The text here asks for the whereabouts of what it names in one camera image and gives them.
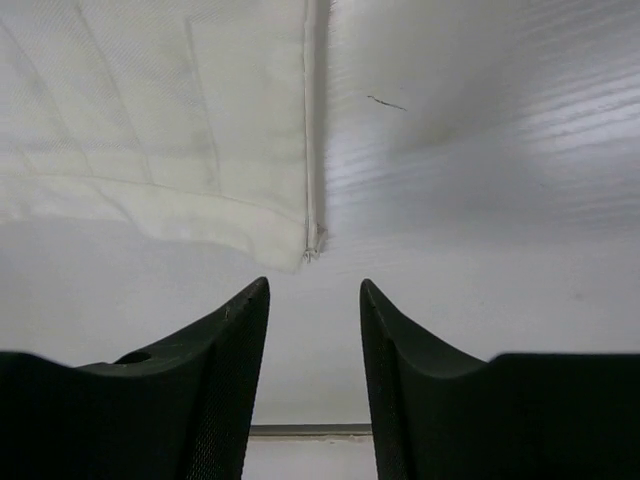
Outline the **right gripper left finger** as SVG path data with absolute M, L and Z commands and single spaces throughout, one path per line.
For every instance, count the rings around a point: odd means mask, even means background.
M 113 363 L 1 355 L 5 479 L 238 479 L 266 340 L 258 278 Z

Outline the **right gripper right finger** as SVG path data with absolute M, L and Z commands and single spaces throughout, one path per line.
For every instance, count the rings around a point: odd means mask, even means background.
M 381 479 L 635 479 L 635 354 L 483 361 L 405 316 L 370 280 L 360 325 Z

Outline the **white fabric skirt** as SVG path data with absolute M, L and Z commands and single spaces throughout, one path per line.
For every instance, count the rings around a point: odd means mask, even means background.
M 314 1 L 5 1 L 1 219 L 319 256 Z

